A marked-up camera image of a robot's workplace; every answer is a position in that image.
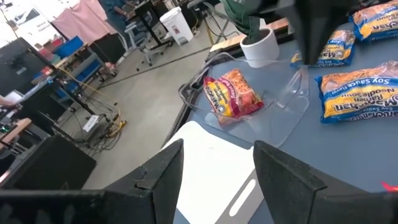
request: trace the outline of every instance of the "maruchan ramen package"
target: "maruchan ramen package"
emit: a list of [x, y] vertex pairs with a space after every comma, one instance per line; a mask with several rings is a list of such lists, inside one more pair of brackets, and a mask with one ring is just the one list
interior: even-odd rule
[[354, 34], [359, 40], [374, 41], [398, 37], [398, 0], [355, 12]]
[[238, 69], [234, 69], [218, 79], [205, 77], [204, 91], [220, 124], [229, 123], [251, 114], [264, 106]]
[[[328, 40], [318, 62], [311, 67], [337, 67], [351, 65], [354, 55], [355, 36], [350, 30], [336, 30]], [[292, 67], [302, 64], [300, 53], [296, 53], [291, 61]]]
[[322, 123], [398, 116], [398, 62], [316, 78]]

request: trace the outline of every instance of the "clear plastic sheet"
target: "clear plastic sheet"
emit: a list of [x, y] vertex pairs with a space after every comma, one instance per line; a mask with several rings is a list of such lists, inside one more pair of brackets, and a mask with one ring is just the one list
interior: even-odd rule
[[[291, 57], [269, 61], [262, 68], [251, 68], [247, 60], [220, 53], [181, 87], [181, 99], [213, 128], [247, 142], [262, 140], [279, 147], [291, 134], [309, 106], [308, 73], [306, 67], [290, 67]], [[203, 92], [203, 77], [219, 78], [238, 68], [249, 86], [262, 98], [264, 107], [250, 115], [220, 124]]]

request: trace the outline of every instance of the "white trash can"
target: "white trash can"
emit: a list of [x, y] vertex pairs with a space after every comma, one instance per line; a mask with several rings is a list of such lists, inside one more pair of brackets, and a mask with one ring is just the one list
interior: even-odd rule
[[175, 7], [166, 12], [161, 18], [161, 23], [166, 26], [168, 32], [171, 33], [174, 40], [182, 45], [193, 38], [191, 29], [185, 20], [180, 7]]

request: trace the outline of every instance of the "blue table surface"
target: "blue table surface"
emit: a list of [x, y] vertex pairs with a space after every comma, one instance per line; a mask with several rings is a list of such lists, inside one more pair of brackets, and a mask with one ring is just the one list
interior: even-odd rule
[[[398, 39], [371, 44], [356, 43], [350, 66], [309, 68], [310, 106], [280, 150], [337, 179], [368, 192], [385, 191], [381, 182], [398, 185], [396, 164], [398, 148], [395, 139], [398, 118], [371, 118], [355, 122], [321, 124], [319, 90], [315, 77], [336, 72], [352, 72], [376, 67], [388, 60], [398, 60]], [[280, 57], [287, 58], [298, 49], [295, 41], [280, 45]], [[204, 119], [191, 112], [188, 121], [196, 121], [209, 133], [249, 148], [246, 142], [208, 126]], [[183, 220], [177, 211], [176, 221]], [[250, 223], [273, 223], [267, 204], [262, 202]]]

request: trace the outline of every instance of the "black speaker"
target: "black speaker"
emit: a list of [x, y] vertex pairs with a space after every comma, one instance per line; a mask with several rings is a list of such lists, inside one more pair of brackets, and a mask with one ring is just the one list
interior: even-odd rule
[[16, 170], [9, 189], [81, 189], [96, 161], [61, 136], [52, 136]]

